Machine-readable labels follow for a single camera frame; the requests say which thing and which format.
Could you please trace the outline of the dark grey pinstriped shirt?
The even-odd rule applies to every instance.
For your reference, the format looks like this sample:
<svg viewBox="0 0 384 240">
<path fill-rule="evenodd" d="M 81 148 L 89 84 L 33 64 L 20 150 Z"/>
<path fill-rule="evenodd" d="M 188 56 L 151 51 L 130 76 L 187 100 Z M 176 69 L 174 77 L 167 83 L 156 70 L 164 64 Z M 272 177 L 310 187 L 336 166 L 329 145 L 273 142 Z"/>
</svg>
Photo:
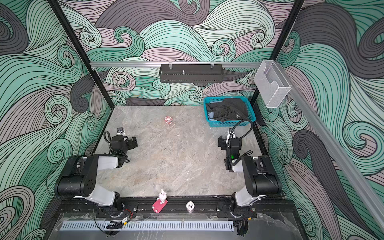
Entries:
<svg viewBox="0 0 384 240">
<path fill-rule="evenodd" d="M 241 99 L 227 98 L 221 102 L 206 104 L 207 113 L 214 112 L 213 121 L 240 121 L 249 120 L 247 106 Z"/>
</svg>

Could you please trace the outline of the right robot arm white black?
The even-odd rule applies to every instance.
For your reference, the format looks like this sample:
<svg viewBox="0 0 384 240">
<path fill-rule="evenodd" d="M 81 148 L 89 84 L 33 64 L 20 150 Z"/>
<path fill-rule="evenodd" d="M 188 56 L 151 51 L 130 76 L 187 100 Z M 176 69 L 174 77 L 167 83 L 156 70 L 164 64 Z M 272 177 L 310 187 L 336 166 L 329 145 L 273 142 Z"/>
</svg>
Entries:
<svg viewBox="0 0 384 240">
<path fill-rule="evenodd" d="M 250 129 L 238 137 L 235 133 L 236 127 L 243 123 L 249 123 Z M 253 156 L 253 151 L 248 150 L 240 153 L 245 138 L 252 130 L 253 123 L 250 120 L 237 121 L 229 129 L 227 137 L 219 137 L 218 147 L 226 152 L 224 159 L 226 170 L 231 173 L 242 173 L 244 176 L 244 187 L 232 195 L 230 209 L 251 207 L 255 202 L 268 197 L 284 195 L 280 180 L 272 170 L 268 156 Z"/>
</svg>

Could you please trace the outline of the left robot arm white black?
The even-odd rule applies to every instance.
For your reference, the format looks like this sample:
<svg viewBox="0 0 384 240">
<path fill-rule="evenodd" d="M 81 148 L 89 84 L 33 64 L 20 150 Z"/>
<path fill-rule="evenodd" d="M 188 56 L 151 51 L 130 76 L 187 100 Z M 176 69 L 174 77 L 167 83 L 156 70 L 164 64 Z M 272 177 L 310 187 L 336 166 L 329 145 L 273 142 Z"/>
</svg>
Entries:
<svg viewBox="0 0 384 240">
<path fill-rule="evenodd" d="M 97 184 L 97 175 L 99 171 L 118 169 L 129 163 L 127 152 L 137 148 L 138 141 L 136 137 L 125 136 L 123 128 L 118 128 L 113 137 L 104 131 L 103 137 L 109 152 L 69 157 L 55 183 L 54 194 L 61 199 L 84 199 L 100 208 L 113 207 L 121 212 L 124 205 L 120 194 Z"/>
</svg>

